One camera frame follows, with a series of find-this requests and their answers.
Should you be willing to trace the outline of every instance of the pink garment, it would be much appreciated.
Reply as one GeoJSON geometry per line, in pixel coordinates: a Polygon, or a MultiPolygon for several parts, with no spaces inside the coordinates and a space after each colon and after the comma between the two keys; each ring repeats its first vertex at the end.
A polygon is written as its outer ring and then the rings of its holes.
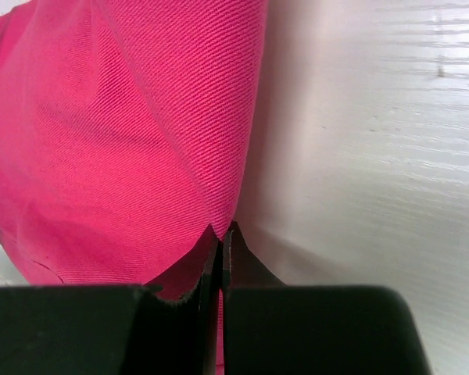
{"type": "Polygon", "coordinates": [[[264,0],[0,17],[0,242],[33,284],[145,283],[235,211],[264,0]]]}

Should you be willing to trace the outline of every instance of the red cloth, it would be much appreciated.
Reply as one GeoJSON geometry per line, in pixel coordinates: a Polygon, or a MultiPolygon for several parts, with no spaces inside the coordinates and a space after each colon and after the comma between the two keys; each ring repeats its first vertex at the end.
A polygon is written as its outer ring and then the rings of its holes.
{"type": "Polygon", "coordinates": [[[235,211],[264,0],[0,17],[0,242],[32,284],[145,283],[235,211]]]}

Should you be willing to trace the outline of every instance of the pink fabric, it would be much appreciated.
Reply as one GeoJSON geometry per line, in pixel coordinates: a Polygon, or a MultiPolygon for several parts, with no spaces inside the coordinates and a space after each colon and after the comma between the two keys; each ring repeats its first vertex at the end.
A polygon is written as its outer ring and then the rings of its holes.
{"type": "Polygon", "coordinates": [[[33,284],[145,283],[238,198],[264,0],[0,17],[0,242],[33,284]]]}

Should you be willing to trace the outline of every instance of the glossy white surface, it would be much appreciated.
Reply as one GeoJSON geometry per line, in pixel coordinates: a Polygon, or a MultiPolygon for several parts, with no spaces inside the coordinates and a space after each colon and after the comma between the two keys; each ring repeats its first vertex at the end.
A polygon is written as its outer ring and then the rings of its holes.
{"type": "Polygon", "coordinates": [[[469,374],[469,0],[273,0],[238,220],[293,284],[400,291],[469,374]]]}

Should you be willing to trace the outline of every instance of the ribbed fabric texture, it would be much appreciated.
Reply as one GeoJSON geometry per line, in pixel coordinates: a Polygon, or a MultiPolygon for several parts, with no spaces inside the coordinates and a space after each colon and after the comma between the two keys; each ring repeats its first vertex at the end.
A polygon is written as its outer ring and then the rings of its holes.
{"type": "Polygon", "coordinates": [[[145,283],[235,211],[264,0],[0,17],[0,242],[32,284],[145,283]]]}

